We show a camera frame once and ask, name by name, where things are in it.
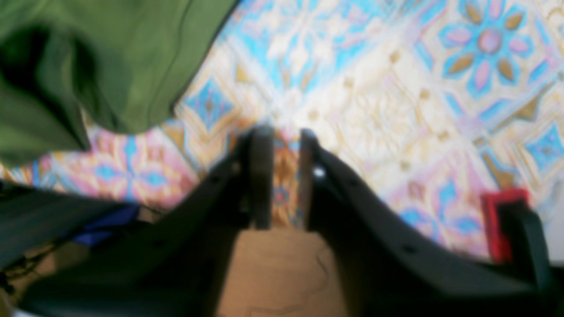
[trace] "red clip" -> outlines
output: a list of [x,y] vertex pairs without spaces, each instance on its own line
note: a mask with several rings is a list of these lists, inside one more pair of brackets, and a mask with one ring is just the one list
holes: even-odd
[[481,196],[486,238],[492,260],[497,264],[511,263],[512,252],[509,239],[501,231],[497,207],[501,204],[525,201],[528,205],[528,192],[521,188],[487,193]]

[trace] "brown cardboard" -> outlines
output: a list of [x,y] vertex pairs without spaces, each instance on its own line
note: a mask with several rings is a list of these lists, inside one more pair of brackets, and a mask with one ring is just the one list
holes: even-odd
[[347,317],[333,253],[317,234],[242,232],[217,315]]

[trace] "red plastic piece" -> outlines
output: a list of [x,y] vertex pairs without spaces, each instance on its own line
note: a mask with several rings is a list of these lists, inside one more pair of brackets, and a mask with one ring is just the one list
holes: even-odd
[[501,204],[525,201],[528,205],[528,192],[521,188],[514,188],[481,196],[482,212],[486,225],[486,238],[492,260],[497,264],[511,263],[512,252],[509,239],[503,234],[499,223],[497,207]]

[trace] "screw hole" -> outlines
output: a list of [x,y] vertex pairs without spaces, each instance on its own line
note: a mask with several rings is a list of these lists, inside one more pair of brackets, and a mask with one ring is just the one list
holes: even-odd
[[166,244],[165,240],[155,240],[153,242],[153,247],[158,249],[158,248],[162,248],[163,246],[165,246],[165,244]]
[[408,253],[408,254],[415,254],[415,253],[417,253],[417,250],[416,250],[414,247],[412,247],[412,246],[410,246],[410,245],[407,245],[407,244],[404,245],[404,246],[402,247],[402,249],[403,249],[404,252],[406,252],[406,253]]

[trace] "green fabric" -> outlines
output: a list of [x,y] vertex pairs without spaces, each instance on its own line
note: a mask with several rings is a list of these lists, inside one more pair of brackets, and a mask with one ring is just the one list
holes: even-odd
[[236,0],[0,0],[0,162],[172,116]]

